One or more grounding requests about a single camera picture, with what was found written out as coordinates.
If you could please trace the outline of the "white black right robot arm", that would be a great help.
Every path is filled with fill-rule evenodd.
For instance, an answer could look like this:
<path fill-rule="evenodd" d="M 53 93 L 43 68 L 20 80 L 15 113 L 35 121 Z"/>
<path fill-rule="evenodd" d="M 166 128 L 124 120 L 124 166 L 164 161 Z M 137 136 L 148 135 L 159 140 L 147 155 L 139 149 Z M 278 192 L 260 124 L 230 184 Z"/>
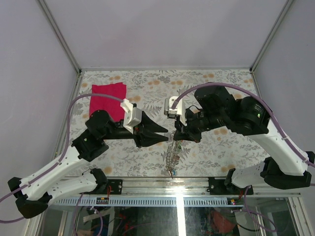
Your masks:
<path fill-rule="evenodd" d="M 252 167 L 230 169 L 224 181 L 230 194 L 264 183 L 281 190 L 311 186 L 308 167 L 314 166 L 314 153 L 301 150 L 292 141 L 261 98 L 246 92 L 246 97 L 235 99 L 229 88 L 225 83 L 192 87 L 200 105 L 198 113 L 185 107 L 182 95 L 166 99 L 164 113 L 175 120 L 174 140 L 199 143 L 203 132 L 226 127 L 258 143 L 268 157 Z"/>

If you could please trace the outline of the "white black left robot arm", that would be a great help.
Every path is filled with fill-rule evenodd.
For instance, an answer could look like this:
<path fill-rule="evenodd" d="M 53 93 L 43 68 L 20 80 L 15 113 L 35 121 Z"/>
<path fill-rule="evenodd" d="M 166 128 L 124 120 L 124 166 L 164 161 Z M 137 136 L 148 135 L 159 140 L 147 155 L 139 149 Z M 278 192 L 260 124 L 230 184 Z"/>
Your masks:
<path fill-rule="evenodd" d="M 71 171 L 90 164 L 109 147 L 105 140 L 133 139 L 138 148 L 168 141 L 168 130 L 152 121 L 144 111 L 136 109 L 140 120 L 127 130 L 123 122 L 115 122 L 105 110 L 92 113 L 85 123 L 86 130 L 62 153 L 39 171 L 25 178 L 13 177 L 8 186 L 16 198 L 18 211 L 26 219 L 43 213 L 55 201 L 79 193 L 102 194 L 108 179 L 102 169 L 93 168 L 79 177 L 62 178 Z"/>

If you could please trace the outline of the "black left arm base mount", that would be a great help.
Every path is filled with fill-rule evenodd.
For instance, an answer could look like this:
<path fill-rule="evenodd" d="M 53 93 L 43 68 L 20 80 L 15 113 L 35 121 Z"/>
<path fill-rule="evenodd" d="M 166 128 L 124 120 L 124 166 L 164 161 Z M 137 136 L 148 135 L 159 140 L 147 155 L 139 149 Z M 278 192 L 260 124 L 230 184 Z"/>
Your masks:
<path fill-rule="evenodd" d="M 99 190 L 96 191 L 97 194 L 105 195 L 121 195 L 123 189 L 122 179 L 110 179 L 107 184 L 103 185 Z"/>

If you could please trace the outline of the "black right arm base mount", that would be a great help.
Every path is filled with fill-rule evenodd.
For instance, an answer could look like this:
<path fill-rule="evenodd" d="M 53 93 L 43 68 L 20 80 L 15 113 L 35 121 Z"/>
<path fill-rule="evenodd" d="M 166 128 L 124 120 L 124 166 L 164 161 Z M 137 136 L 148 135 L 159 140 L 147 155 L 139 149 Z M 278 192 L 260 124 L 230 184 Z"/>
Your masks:
<path fill-rule="evenodd" d="M 231 183 L 225 184 L 224 177 L 208 177 L 208 188 L 206 191 L 210 195 L 240 195 L 245 193 L 246 188 L 237 187 Z"/>

